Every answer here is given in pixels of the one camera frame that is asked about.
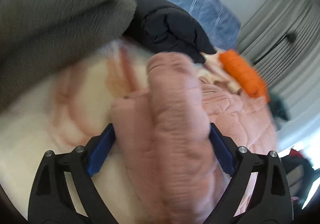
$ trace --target dark cloth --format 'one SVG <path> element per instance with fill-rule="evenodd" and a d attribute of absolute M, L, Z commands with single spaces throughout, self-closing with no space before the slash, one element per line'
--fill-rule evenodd
<path fill-rule="evenodd" d="M 215 54 L 201 25 L 185 10 L 166 0 L 136 0 L 135 16 L 124 33 L 152 51 L 182 52 L 204 63 L 199 52 Z"/>
<path fill-rule="evenodd" d="M 311 198 L 310 202 L 307 204 L 306 209 L 312 208 L 313 205 L 320 206 L 320 186 L 317 188 L 317 191 Z"/>
<path fill-rule="evenodd" d="M 298 182 L 301 182 L 300 188 L 296 190 L 294 194 L 291 194 L 291 196 L 296 196 L 301 201 L 305 202 L 311 186 L 315 181 L 314 170 L 310 162 L 303 157 L 290 155 L 281 158 L 281 162 L 287 175 L 290 192 L 291 188 L 294 187 L 294 185 L 298 184 Z M 300 176 L 290 174 L 296 171 L 298 168 L 302 168 Z"/>
<path fill-rule="evenodd" d="M 290 120 L 288 109 L 282 98 L 272 92 L 269 92 L 270 102 L 269 107 L 274 118 L 281 118 L 285 121 Z"/>

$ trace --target pink quilted fabric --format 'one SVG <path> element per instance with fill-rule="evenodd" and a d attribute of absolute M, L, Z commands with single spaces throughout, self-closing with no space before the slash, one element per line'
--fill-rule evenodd
<path fill-rule="evenodd" d="M 266 154 L 276 149 L 276 135 L 265 100 L 201 84 L 205 79 L 196 78 L 191 60 L 178 53 L 153 56 L 148 82 L 148 90 L 117 99 L 111 108 L 129 177 L 155 223 L 203 223 L 230 181 L 214 156 L 209 122 L 238 146 Z"/>

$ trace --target orange cloth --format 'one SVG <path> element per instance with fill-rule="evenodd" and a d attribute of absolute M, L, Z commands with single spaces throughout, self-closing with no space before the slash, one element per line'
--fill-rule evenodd
<path fill-rule="evenodd" d="M 244 91 L 253 98 L 265 96 L 269 102 L 268 90 L 265 82 L 242 57 L 234 50 L 228 50 L 219 55 L 223 69 L 239 82 Z"/>

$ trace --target metal screw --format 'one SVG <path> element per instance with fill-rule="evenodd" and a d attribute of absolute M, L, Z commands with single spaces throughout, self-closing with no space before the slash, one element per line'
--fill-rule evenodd
<path fill-rule="evenodd" d="M 53 151 L 51 151 L 51 150 L 48 150 L 48 151 L 46 151 L 46 152 L 44 153 L 44 156 L 45 156 L 45 157 L 50 157 L 51 155 L 53 155 Z"/>
<path fill-rule="evenodd" d="M 270 155 L 271 155 L 272 157 L 277 157 L 277 156 L 278 156 L 278 154 L 277 154 L 276 151 L 271 151 L 271 152 L 270 152 Z"/>
<path fill-rule="evenodd" d="M 245 154 L 248 151 L 247 147 L 239 147 L 239 152 Z"/>
<path fill-rule="evenodd" d="M 84 147 L 83 146 L 76 147 L 76 152 L 77 153 L 82 153 L 83 151 L 84 151 Z"/>

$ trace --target black jacket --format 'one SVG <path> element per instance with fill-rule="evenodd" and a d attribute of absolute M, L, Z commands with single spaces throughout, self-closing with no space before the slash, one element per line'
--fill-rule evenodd
<path fill-rule="evenodd" d="M 136 0 L 135 16 L 124 33 L 152 51 L 182 52 L 204 63 L 199 52 L 215 54 L 201 25 L 185 10 L 166 0 Z"/>

